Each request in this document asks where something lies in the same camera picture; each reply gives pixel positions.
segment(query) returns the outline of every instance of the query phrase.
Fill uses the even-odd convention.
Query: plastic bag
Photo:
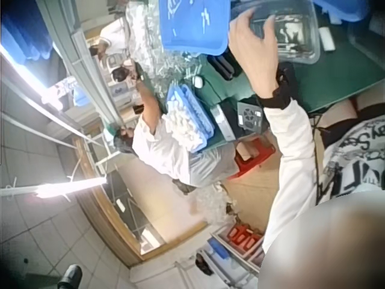
[[[148,74],[155,92],[166,94],[171,82],[196,71],[200,60],[186,52],[166,51],[161,41],[158,0],[129,2],[126,8],[129,25],[130,57]]]
[[[227,205],[234,205],[234,201],[220,182],[205,188],[197,188],[189,196],[195,199],[197,211],[204,215],[209,224],[223,225],[234,221],[235,216],[228,215],[226,212]]]

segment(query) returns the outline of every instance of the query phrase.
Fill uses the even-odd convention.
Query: fluorescent light
[[[38,189],[35,192],[37,193],[38,197],[46,199],[49,197],[66,195],[75,191],[85,190],[87,188],[92,188],[97,185],[102,185],[106,183],[106,178],[85,179],[82,181],[65,182],[61,184],[39,185]]]
[[[118,205],[118,207],[120,208],[120,211],[122,211],[122,213],[124,213],[126,211],[126,207],[123,205],[123,203],[121,202],[120,199],[116,200],[116,204]]]
[[[42,97],[42,99],[49,98],[49,96],[47,95],[48,90],[40,82],[40,80],[38,80],[24,65],[20,65],[19,63],[16,63],[13,60],[12,56],[8,53],[7,50],[5,50],[5,48],[2,45],[0,45],[0,52],[5,57],[5,59],[7,59],[8,62],[12,65],[12,67],[16,70],[16,72],[25,80],[26,83],[28,83],[30,87],[33,88],[33,90],[35,90]],[[53,103],[50,102],[50,103],[57,110],[62,110],[63,105],[61,103],[58,104],[58,102],[60,101],[53,102]]]

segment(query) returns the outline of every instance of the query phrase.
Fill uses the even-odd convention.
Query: transparent plastic box
[[[263,38],[263,25],[272,14],[276,16],[275,31],[280,60],[313,64],[319,60],[318,22],[311,0],[254,0],[232,8],[231,18],[256,8],[250,28]]]

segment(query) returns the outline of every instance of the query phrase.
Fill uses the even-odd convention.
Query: black hair
[[[97,52],[99,51],[99,49],[97,48],[97,45],[90,46],[89,50],[92,57],[96,56]]]
[[[128,70],[125,69],[123,66],[115,68],[112,71],[112,78],[114,79],[114,81],[122,82],[127,78],[127,76],[128,76]]]
[[[122,135],[122,130],[119,129],[114,136],[114,147],[124,154],[134,154],[137,155],[132,148],[132,143],[134,141],[133,137],[128,135]]]

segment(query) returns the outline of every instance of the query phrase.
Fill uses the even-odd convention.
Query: mouse
[[[197,89],[201,89],[203,87],[203,78],[199,75],[196,75],[192,78],[192,83]]]

